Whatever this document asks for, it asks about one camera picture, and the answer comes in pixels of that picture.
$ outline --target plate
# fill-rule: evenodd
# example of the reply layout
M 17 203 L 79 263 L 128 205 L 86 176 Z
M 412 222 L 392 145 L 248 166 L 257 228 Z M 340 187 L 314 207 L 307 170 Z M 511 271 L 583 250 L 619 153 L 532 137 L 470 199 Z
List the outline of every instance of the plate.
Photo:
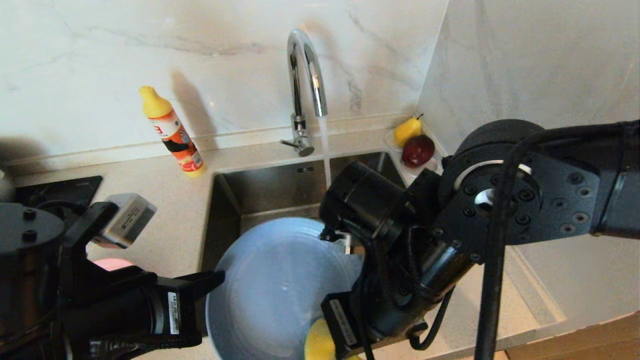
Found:
M 324 225 L 279 218 L 244 233 L 216 270 L 207 296 L 209 338 L 220 359 L 303 359 L 305 337 L 329 293 L 349 291 L 362 258 L 319 239 Z

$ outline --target running water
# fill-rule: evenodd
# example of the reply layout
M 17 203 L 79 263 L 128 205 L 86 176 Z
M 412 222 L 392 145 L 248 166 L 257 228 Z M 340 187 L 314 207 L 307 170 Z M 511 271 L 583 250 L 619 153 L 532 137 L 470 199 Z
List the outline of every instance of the running water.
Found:
M 329 134 L 326 131 L 326 117 L 318 118 L 318 126 L 320 127 L 320 137 L 322 139 L 322 153 L 324 156 L 324 178 L 326 180 L 326 188 L 331 186 L 331 168 L 329 167 Z

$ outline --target chrome faucet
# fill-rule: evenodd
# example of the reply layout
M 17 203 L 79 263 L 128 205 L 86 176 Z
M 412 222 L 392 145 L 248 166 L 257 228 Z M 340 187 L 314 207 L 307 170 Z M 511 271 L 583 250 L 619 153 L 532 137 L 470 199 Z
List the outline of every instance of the chrome faucet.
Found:
M 302 112 L 300 99 L 300 66 L 298 62 L 301 59 L 304 59 L 302 66 L 306 67 L 309 78 L 316 116 L 325 116 L 327 114 L 326 97 L 324 96 L 324 83 L 316 51 L 307 34 L 302 30 L 295 29 L 289 34 L 287 42 L 287 62 L 289 63 L 289 81 L 291 82 L 294 110 L 291 114 L 293 141 L 281 140 L 280 143 L 294 147 L 300 156 L 308 156 L 313 153 L 314 147 L 309 142 L 307 116 Z

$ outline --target stove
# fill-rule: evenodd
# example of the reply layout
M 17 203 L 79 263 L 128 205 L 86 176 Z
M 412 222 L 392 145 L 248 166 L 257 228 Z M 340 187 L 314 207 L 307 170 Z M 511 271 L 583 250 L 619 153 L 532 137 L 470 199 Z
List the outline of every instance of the stove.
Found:
M 38 184 L 17 188 L 15 202 L 35 208 L 39 204 L 49 200 L 66 200 L 89 206 L 93 200 L 98 186 L 102 182 L 102 176 L 82 177 L 56 181 L 55 183 Z M 76 214 L 67 208 L 53 207 L 47 211 L 62 218 L 65 228 L 68 229 L 78 218 Z

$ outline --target kitchen sink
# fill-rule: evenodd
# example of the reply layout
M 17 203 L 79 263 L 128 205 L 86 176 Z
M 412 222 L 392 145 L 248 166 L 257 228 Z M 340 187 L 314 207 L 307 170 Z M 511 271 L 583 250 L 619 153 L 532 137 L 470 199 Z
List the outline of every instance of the kitchen sink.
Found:
M 386 152 L 333 158 L 330 160 L 332 176 L 354 161 L 364 163 L 404 188 Z M 217 174 L 200 271 L 214 270 L 231 244 L 262 222 L 281 217 L 318 219 L 325 191 L 322 160 Z

